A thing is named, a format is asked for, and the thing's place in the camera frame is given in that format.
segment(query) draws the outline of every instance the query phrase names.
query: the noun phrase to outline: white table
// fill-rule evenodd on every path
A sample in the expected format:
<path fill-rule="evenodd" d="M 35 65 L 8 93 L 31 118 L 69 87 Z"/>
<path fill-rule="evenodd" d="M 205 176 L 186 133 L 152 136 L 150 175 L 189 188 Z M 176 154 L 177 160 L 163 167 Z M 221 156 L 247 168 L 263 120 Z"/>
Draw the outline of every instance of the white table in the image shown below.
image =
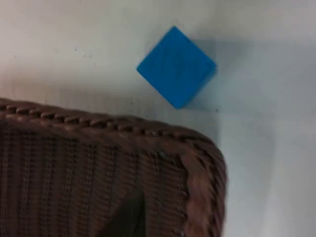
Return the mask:
<path fill-rule="evenodd" d="M 316 232 L 313 0 L 2 0 L 0 95 L 196 129 L 229 169 L 226 237 Z M 218 64 L 173 109 L 135 68 L 177 25 Z"/>

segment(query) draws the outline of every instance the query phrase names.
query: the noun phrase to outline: basket rim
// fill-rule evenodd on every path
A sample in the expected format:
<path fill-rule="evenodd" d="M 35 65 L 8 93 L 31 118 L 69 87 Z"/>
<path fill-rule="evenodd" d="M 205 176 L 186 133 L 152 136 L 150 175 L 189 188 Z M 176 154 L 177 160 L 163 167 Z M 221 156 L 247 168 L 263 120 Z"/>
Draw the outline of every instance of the basket rim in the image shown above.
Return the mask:
<path fill-rule="evenodd" d="M 132 116 L 94 114 L 4 98 L 0 98 L 0 122 L 83 142 L 120 146 L 128 153 L 162 151 L 179 156 L 188 172 L 184 234 L 221 235 L 226 165 L 220 150 L 206 136 L 188 128 Z"/>

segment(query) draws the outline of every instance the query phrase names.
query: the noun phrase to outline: blue cube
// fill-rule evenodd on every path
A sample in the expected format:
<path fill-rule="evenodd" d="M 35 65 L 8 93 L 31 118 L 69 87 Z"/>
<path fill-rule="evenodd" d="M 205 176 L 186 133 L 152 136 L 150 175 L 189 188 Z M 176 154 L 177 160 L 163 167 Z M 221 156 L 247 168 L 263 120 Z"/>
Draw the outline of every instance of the blue cube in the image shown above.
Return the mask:
<path fill-rule="evenodd" d="M 215 74 L 216 65 L 174 26 L 137 71 L 171 105 L 181 108 Z"/>

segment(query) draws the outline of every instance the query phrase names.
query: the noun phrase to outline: brown wicker basket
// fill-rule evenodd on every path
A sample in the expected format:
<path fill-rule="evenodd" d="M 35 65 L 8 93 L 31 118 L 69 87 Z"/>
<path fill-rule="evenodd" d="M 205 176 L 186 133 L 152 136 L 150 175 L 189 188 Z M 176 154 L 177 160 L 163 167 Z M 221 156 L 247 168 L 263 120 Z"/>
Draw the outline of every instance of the brown wicker basket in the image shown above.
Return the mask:
<path fill-rule="evenodd" d="M 198 132 L 0 99 L 0 236 L 94 237 L 133 188 L 148 237 L 219 237 L 226 167 Z"/>

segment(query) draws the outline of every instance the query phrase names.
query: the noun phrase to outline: blue wooden block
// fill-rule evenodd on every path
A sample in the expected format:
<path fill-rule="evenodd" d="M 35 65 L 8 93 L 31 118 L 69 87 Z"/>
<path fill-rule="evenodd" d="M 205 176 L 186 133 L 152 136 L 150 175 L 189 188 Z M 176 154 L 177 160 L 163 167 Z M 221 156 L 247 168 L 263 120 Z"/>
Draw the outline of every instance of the blue wooden block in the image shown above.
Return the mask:
<path fill-rule="evenodd" d="M 172 27 L 137 71 L 176 108 L 187 104 L 216 71 L 215 63 Z"/>

